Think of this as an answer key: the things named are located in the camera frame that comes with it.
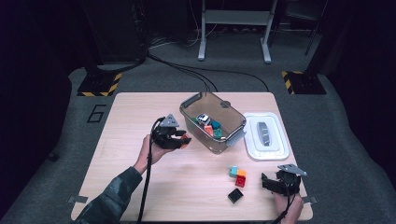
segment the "red block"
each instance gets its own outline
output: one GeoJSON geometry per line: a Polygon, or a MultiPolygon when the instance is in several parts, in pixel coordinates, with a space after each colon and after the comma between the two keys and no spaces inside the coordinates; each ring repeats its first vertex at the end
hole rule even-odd
{"type": "Polygon", "coordinates": [[[247,180],[247,178],[245,176],[237,175],[236,176],[235,185],[238,186],[238,187],[243,188],[245,186],[246,180],[247,180]]]}

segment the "chair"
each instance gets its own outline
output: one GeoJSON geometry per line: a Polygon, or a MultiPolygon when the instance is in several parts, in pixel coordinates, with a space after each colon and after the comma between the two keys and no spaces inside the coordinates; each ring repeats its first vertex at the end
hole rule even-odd
{"type": "Polygon", "coordinates": [[[320,21],[323,17],[324,11],[326,10],[328,0],[316,0],[316,1],[307,1],[307,0],[298,0],[298,1],[288,1],[284,5],[284,9],[282,10],[282,14],[280,18],[278,18],[276,22],[276,26],[274,28],[272,40],[270,46],[274,42],[276,30],[282,21],[282,19],[292,21],[297,21],[301,23],[311,24],[314,29],[311,30],[311,40],[309,41],[308,48],[306,49],[305,55],[308,54],[309,49],[311,48],[312,42],[314,40],[315,34],[317,33],[320,21]]]}

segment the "table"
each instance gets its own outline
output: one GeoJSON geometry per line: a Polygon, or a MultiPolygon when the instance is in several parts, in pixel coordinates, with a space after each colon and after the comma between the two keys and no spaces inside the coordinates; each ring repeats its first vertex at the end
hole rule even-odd
{"type": "Polygon", "coordinates": [[[260,38],[262,45],[262,55],[265,63],[271,63],[271,55],[268,49],[268,36],[275,15],[277,0],[273,0],[270,11],[242,11],[242,10],[207,10],[205,0],[202,2],[202,24],[201,24],[201,44],[198,53],[198,60],[205,59],[206,51],[206,24],[243,24],[243,25],[265,25],[265,35],[260,38]]]}
{"type": "MultiPolygon", "coordinates": [[[[108,115],[79,195],[88,197],[88,203],[105,189],[113,177],[133,165],[140,151],[142,139],[149,133],[157,118],[173,114],[180,124],[179,129],[187,131],[179,106],[195,93],[119,93],[108,115]]],[[[222,100],[229,101],[242,114],[273,112],[279,116],[284,128],[272,93],[215,94],[222,100]]],[[[152,166],[142,220],[274,220],[276,210],[273,195],[269,190],[262,188],[261,173],[275,179],[275,172],[279,170],[277,166],[287,163],[296,164],[292,150],[284,161],[253,161],[247,154],[244,139],[215,155],[192,137],[186,148],[166,154],[152,166]],[[235,204],[227,197],[237,188],[234,178],[229,177],[229,169],[233,165],[247,171],[246,185],[240,188],[244,196],[235,204]]],[[[133,193],[121,220],[137,220],[143,187],[144,180],[133,193]]],[[[306,196],[304,183],[301,184],[301,195],[306,196]]],[[[84,203],[76,203],[71,217],[75,219],[84,206],[84,203]]],[[[312,216],[311,205],[306,203],[300,219],[308,220],[312,216]]]]}

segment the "dark green jacket sleeve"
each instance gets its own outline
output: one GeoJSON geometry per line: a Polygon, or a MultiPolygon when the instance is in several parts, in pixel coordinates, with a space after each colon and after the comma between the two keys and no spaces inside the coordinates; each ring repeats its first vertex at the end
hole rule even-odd
{"type": "Polygon", "coordinates": [[[142,181],[134,167],[115,177],[103,193],[88,203],[73,224],[120,223],[131,195],[142,181]]]}

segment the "plastic bin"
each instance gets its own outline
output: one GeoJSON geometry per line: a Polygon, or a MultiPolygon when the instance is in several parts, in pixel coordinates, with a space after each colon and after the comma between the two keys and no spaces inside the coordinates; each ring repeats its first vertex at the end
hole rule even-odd
{"type": "Polygon", "coordinates": [[[180,112],[186,120],[189,132],[214,154],[220,154],[245,135],[245,117],[229,102],[221,100],[212,92],[194,94],[180,105],[180,112]],[[213,137],[205,131],[204,126],[195,121],[201,114],[207,114],[211,121],[220,123],[221,138],[213,137]]]}

